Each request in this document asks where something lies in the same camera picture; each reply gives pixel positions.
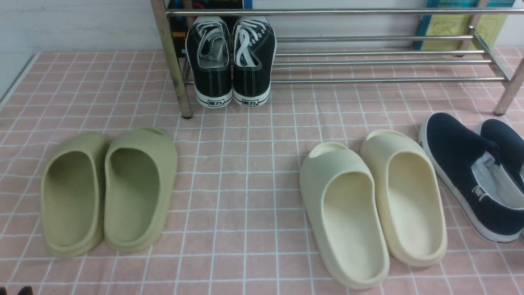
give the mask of white wall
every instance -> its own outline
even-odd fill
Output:
[[[254,8],[404,8],[425,0],[253,0]],[[516,7],[524,7],[520,0]],[[272,18],[279,36],[411,35],[418,16]],[[524,15],[510,16],[497,46],[524,46]],[[396,46],[406,44],[373,44]],[[160,48],[149,0],[0,0],[0,52]]]

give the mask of rack leg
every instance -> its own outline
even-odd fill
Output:
[[[522,84],[524,83],[524,57],[520,61],[519,66],[515,70],[515,73],[513,74],[513,77],[511,80],[504,83],[504,87],[506,90],[504,90],[504,93],[498,100],[497,106],[495,107],[495,110],[493,113],[497,116],[502,116],[506,113],[506,111],[509,108],[509,105],[511,102],[513,102],[513,99],[517,95],[517,92],[519,91],[520,87],[522,87]]]
[[[151,0],[151,6],[157,23],[158,35],[160,36],[162,47],[166,54],[167,65],[171,79],[173,80],[174,91],[177,95],[182,118],[190,119],[193,117],[193,112],[189,105],[188,94],[185,91],[182,73],[180,72],[180,66],[178,64],[177,52],[174,49],[173,39],[171,38],[171,29],[166,16],[166,7],[164,6],[163,0]]]
[[[484,8],[488,4],[488,0],[478,0],[477,8]],[[471,28],[477,28],[478,23],[481,21],[482,14],[474,14],[471,16],[470,24],[467,26],[465,35],[471,35],[473,32]],[[470,47],[471,40],[462,40],[460,42],[459,50],[468,50]]]

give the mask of book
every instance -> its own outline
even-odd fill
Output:
[[[487,7],[513,7],[515,0],[489,0]],[[472,8],[477,0],[427,0],[426,7]],[[417,27],[417,36],[463,35],[472,15],[423,15]],[[489,46],[493,46],[504,26],[507,15],[483,15],[476,30]],[[460,41],[415,41],[413,50],[456,50]]]
[[[183,9],[184,0],[169,0],[168,9]],[[193,9],[253,9],[253,0],[191,0]],[[226,22],[229,31],[233,31],[233,26],[238,17],[222,17]],[[188,22],[183,16],[172,17],[169,19],[171,34],[177,57],[185,57],[185,37],[188,33]]]

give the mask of yellow book cover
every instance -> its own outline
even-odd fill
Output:
[[[477,32],[491,47],[504,26],[507,15],[483,15],[477,26]],[[426,32],[427,36],[462,35],[470,22],[469,15],[434,15]],[[424,41],[422,50],[455,50],[460,41]]]

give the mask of pink tile floor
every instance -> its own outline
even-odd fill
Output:
[[[497,50],[515,69],[524,48]],[[280,69],[276,77],[488,75],[484,67]],[[301,159],[322,141],[358,151],[375,129],[411,137],[432,112],[473,128],[490,118],[503,88],[491,84],[275,87],[246,109],[203,109],[180,118],[161,51],[41,54],[0,111],[0,286],[16,294],[523,294],[524,243],[479,239],[446,188],[448,252],[439,265],[391,258],[377,288],[350,291],[326,272],[298,190]],[[194,92],[190,91],[193,102]],[[501,118],[524,135],[524,92]],[[46,155],[64,139],[98,130],[166,130],[179,173],[162,237],[123,254],[102,242],[69,260],[47,253],[39,215]]]

